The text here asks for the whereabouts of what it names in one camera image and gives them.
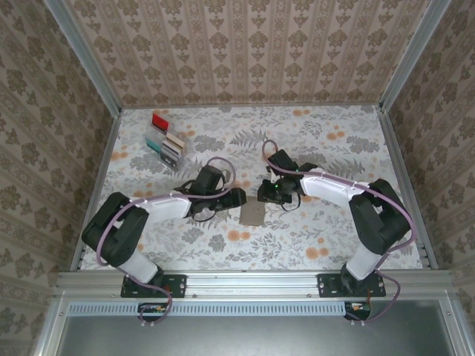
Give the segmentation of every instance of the purple cable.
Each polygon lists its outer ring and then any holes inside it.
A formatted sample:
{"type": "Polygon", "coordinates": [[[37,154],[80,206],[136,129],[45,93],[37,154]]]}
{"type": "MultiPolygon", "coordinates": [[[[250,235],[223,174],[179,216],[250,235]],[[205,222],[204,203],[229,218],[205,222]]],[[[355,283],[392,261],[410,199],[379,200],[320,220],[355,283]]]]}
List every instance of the purple cable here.
{"type": "MultiPolygon", "coordinates": [[[[101,258],[101,250],[102,250],[102,247],[104,246],[104,241],[105,239],[107,238],[107,235],[109,233],[109,231],[112,229],[112,226],[114,226],[114,223],[128,210],[130,209],[132,206],[136,205],[136,204],[141,204],[143,202],[156,202],[156,201],[160,201],[164,198],[170,198],[170,197],[176,197],[176,198],[186,198],[186,199],[190,199],[190,198],[194,198],[194,199],[215,199],[215,198],[219,198],[219,197],[222,197],[223,195],[227,194],[228,192],[231,191],[232,189],[232,185],[234,184],[234,182],[236,181],[236,169],[235,167],[232,165],[232,163],[230,161],[228,161],[226,158],[223,158],[223,157],[218,157],[218,156],[215,156],[215,157],[212,157],[208,160],[208,162],[206,163],[206,165],[208,165],[210,162],[214,161],[214,160],[220,160],[220,161],[224,161],[226,162],[229,167],[231,168],[231,171],[232,171],[232,181],[231,181],[231,184],[229,185],[229,188],[227,188],[225,191],[222,191],[221,193],[219,194],[214,194],[214,195],[185,195],[185,194],[176,194],[176,195],[173,195],[173,194],[161,194],[161,195],[156,195],[154,197],[150,197],[148,199],[137,199],[137,200],[134,200],[132,202],[130,202],[129,204],[125,205],[123,208],[121,208],[117,214],[114,215],[114,217],[111,219],[111,221],[109,222],[109,224],[106,226],[104,232],[102,233],[102,236],[99,240],[99,243],[97,244],[97,249],[96,249],[96,261],[97,263],[99,263],[100,266],[108,266],[108,263],[105,263],[102,261],[102,258],[101,258]]],[[[125,271],[123,271],[122,269],[118,268],[119,271],[121,271],[123,274],[125,274],[129,279],[131,279],[132,281],[134,281],[136,284],[138,284],[139,286],[142,286],[142,287],[145,287],[145,288],[149,288],[149,289],[154,289],[154,290],[157,290],[157,291],[160,291],[162,292],[164,295],[166,295],[166,297],[168,298],[168,307],[167,309],[165,310],[165,312],[163,313],[163,315],[160,317],[160,319],[157,320],[157,323],[163,321],[166,316],[168,315],[168,313],[170,312],[171,310],[171,305],[172,305],[172,298],[171,298],[171,294],[169,292],[167,292],[165,289],[163,288],[160,288],[160,287],[157,287],[157,286],[152,286],[152,285],[149,285],[149,284],[146,284],[146,283],[142,283],[140,282],[137,278],[127,274],[125,271]]],[[[147,323],[145,320],[143,320],[143,312],[146,310],[146,309],[149,309],[151,308],[152,306],[146,306],[144,308],[142,308],[142,310],[140,310],[140,314],[139,314],[139,319],[143,322],[143,323],[147,323]]]]}
{"type": "MultiPolygon", "coordinates": [[[[342,184],[345,184],[345,185],[348,185],[350,187],[353,187],[353,188],[358,188],[358,189],[361,189],[363,191],[367,191],[368,193],[372,194],[373,196],[381,199],[381,200],[384,200],[385,202],[391,204],[397,211],[399,211],[402,216],[407,220],[407,222],[409,223],[409,226],[410,226],[410,230],[411,230],[411,235],[410,235],[410,238],[409,240],[403,242],[403,243],[400,243],[399,245],[397,246],[394,246],[392,248],[389,248],[386,252],[386,254],[384,254],[384,256],[379,260],[378,264],[376,265],[375,269],[378,268],[387,258],[388,254],[390,252],[393,252],[395,250],[399,250],[400,248],[404,248],[406,246],[409,246],[413,241],[416,240],[417,238],[417,230],[416,230],[416,224],[414,223],[414,221],[412,220],[412,218],[410,217],[410,215],[406,212],[406,210],[403,209],[403,207],[399,206],[398,203],[396,203],[394,200],[392,200],[391,198],[388,198],[386,197],[385,195],[383,194],[380,194],[379,192],[377,191],[374,191],[373,189],[371,188],[368,188],[368,187],[365,187],[364,185],[361,185],[361,184],[358,184],[357,182],[352,182],[348,179],[345,179],[345,178],[341,178],[341,177],[336,177],[336,176],[329,176],[325,173],[316,173],[316,172],[295,172],[295,171],[288,171],[286,169],[282,169],[280,167],[278,167],[277,165],[274,165],[272,164],[269,159],[266,157],[266,145],[268,143],[272,143],[274,145],[274,149],[275,151],[277,152],[278,151],[278,146],[277,146],[277,143],[275,143],[275,141],[271,140],[271,139],[268,139],[266,141],[264,141],[264,143],[262,144],[262,156],[264,158],[264,160],[266,161],[266,163],[271,167],[271,168],[274,168],[276,171],[280,171],[282,173],[286,173],[286,174],[297,174],[297,175],[301,175],[301,176],[315,176],[315,177],[320,177],[320,178],[326,178],[328,180],[332,180],[332,181],[335,181],[335,182],[338,182],[338,183],[342,183],[342,184]]],[[[383,311],[381,313],[379,313],[378,315],[376,315],[375,317],[371,317],[370,319],[367,319],[365,320],[365,322],[370,322],[370,321],[374,321],[374,320],[377,320],[379,319],[384,313],[386,313],[392,306],[393,304],[396,302],[399,294],[401,293],[401,285],[398,283],[397,280],[393,279],[392,277],[388,277],[387,275],[385,274],[382,274],[378,269],[376,269],[376,273],[383,277],[383,278],[386,278],[388,280],[390,280],[391,282],[394,282],[396,285],[397,285],[397,292],[394,294],[394,298],[390,301],[390,303],[386,306],[386,308],[383,309],[383,311]]]]}

